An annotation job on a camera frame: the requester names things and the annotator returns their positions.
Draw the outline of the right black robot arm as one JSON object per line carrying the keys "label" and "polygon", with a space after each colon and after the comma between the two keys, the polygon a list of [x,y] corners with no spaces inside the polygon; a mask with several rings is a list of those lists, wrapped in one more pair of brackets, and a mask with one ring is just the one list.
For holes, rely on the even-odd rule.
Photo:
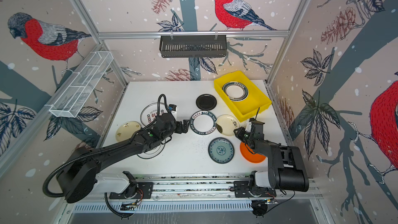
{"label": "right black robot arm", "polygon": [[266,140],[263,127],[263,122],[250,118],[246,127],[234,130],[235,137],[247,145],[253,154],[267,158],[266,171],[252,171],[249,190],[256,195],[263,189],[307,192],[309,179],[300,149]]}

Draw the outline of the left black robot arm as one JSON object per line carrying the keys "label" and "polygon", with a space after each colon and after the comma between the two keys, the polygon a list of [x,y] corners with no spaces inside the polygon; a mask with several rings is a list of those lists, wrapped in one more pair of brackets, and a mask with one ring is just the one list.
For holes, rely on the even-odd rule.
{"label": "left black robot arm", "polygon": [[172,111],[176,105],[168,105],[165,94],[157,101],[160,111],[161,100],[164,100],[166,112],[157,114],[155,120],[130,138],[117,144],[102,148],[76,149],[69,159],[56,168],[45,179],[42,185],[44,195],[50,198],[65,198],[67,203],[76,203],[91,193],[97,184],[96,176],[107,167],[130,156],[150,151],[172,139],[172,135],[187,133],[189,120],[177,121]]}

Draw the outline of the white plate dark green rim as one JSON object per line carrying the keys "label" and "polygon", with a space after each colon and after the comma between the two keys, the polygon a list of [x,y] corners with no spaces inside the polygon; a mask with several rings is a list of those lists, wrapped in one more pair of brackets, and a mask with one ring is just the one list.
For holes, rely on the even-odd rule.
{"label": "white plate dark green rim", "polygon": [[217,118],[209,111],[194,113],[189,122],[191,130],[198,135],[209,135],[216,129]]}

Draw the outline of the yellow plastic bin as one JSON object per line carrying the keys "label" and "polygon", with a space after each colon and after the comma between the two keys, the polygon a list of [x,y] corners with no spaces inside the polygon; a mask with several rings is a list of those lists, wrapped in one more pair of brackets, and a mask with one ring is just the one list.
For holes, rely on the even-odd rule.
{"label": "yellow plastic bin", "polygon": [[[233,86],[241,89],[243,94],[236,98],[229,96],[227,90]],[[240,122],[254,117],[257,112],[264,112],[272,104],[271,100],[241,71],[228,73],[214,80],[214,89]]]}

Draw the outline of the cream plate dark motif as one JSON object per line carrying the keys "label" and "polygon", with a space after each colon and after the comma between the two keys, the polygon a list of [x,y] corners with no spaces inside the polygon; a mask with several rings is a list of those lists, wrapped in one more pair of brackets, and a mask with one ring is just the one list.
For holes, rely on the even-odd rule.
{"label": "cream plate dark motif", "polygon": [[223,135],[234,136],[234,130],[240,128],[240,122],[231,115],[221,115],[217,118],[216,128]]}

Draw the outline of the white plate green band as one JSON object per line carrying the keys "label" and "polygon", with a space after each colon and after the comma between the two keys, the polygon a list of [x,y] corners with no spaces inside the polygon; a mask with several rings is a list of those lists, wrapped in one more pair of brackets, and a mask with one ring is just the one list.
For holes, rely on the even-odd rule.
{"label": "white plate green band", "polygon": [[247,87],[239,82],[229,82],[222,87],[223,92],[231,101],[239,102],[248,97],[249,91]]}

